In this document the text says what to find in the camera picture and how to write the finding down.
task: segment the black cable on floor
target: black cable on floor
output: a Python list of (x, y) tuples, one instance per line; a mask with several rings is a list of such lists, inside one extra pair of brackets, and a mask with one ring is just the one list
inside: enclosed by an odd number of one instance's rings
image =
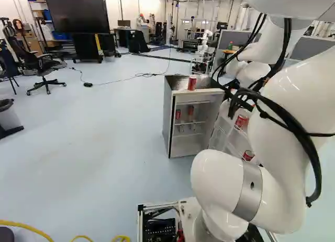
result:
[[(152, 76), (161, 76), (161, 75), (164, 75), (166, 72), (168, 72), (169, 67), (170, 67), (171, 49), (172, 49), (172, 47), (170, 46), (169, 63), (167, 65), (166, 70), (164, 72), (162, 72), (162, 73), (137, 73), (137, 74), (134, 74), (134, 76), (132, 76), (130, 78), (115, 80), (115, 81), (106, 82), (106, 83), (102, 83), (102, 84), (93, 84), (93, 85), (95, 85), (95, 86), (101, 86), (101, 85), (106, 85), (106, 84), (113, 84), (113, 83), (123, 82), (123, 81), (131, 80), (131, 79), (134, 79), (134, 78), (137, 78), (137, 77), (152, 77)], [(80, 75), (80, 81), (82, 83), (87, 83), (86, 81), (83, 80), (83, 72), (82, 71), (77, 70), (77, 69), (75, 69), (73, 67), (69, 67), (69, 69), (80, 72), (81, 73), (81, 75)]]

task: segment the trash can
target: trash can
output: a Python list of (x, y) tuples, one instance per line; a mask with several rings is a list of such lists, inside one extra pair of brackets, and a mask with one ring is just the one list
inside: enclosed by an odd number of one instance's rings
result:
[(21, 127), (20, 119), (12, 106), (13, 100), (0, 100), (0, 129), (2, 131), (10, 132), (12, 129)]

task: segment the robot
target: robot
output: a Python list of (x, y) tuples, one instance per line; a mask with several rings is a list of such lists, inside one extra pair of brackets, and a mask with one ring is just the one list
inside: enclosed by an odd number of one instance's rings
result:
[(136, 20), (137, 28), (140, 28), (142, 25), (147, 25), (147, 20), (144, 18), (144, 15), (140, 13), (139, 17)]
[(197, 38), (197, 39), (202, 39), (202, 44), (198, 46), (197, 54), (202, 56), (207, 52), (207, 50), (208, 50), (208, 45), (207, 45), (208, 37), (211, 37), (212, 35), (213, 35), (213, 32), (206, 29), (204, 34), (203, 34), (203, 37), (198, 37)]
[[(335, 0), (247, 1), (269, 19), (258, 43), (249, 45), (239, 61), (274, 63), (282, 50), (284, 18), (292, 18), (287, 52), (313, 20), (335, 21)], [(307, 132), (334, 132), (334, 58), (335, 47), (281, 70), (266, 83), (261, 95), (288, 111)], [(282, 121), (264, 103), (259, 102), (259, 106)], [(248, 138), (264, 167), (210, 149), (195, 157), (191, 168), (195, 198), (182, 200), (183, 208), (198, 213), (190, 229), (184, 229), (189, 240), (235, 241), (249, 222), (278, 234), (293, 233), (301, 227), (306, 215), (308, 154), (292, 132), (262, 118), (256, 107), (249, 121)], [(313, 136), (311, 140), (318, 150), (327, 138)]]

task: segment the large monitor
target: large monitor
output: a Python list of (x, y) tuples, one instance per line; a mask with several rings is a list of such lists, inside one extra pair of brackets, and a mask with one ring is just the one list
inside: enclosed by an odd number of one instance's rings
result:
[(104, 0), (47, 0), (56, 31), (109, 33)]

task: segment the can on fridge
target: can on fridge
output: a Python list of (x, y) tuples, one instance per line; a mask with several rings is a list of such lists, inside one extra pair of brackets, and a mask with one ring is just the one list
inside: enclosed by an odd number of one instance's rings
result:
[(250, 162), (251, 159), (252, 159), (254, 156), (255, 156), (255, 154), (253, 154), (252, 151), (250, 151), (250, 150), (246, 150), (246, 151), (244, 152), (244, 154), (243, 154), (243, 159), (244, 159), (245, 161)]
[(195, 85), (197, 83), (197, 78), (195, 76), (190, 76), (188, 78), (188, 90), (195, 90)]
[(236, 122), (235, 122), (235, 128), (243, 130), (244, 127), (247, 127), (248, 120), (249, 120), (248, 117), (246, 117), (244, 115), (241, 115), (241, 114), (238, 115), (237, 119), (236, 119)]

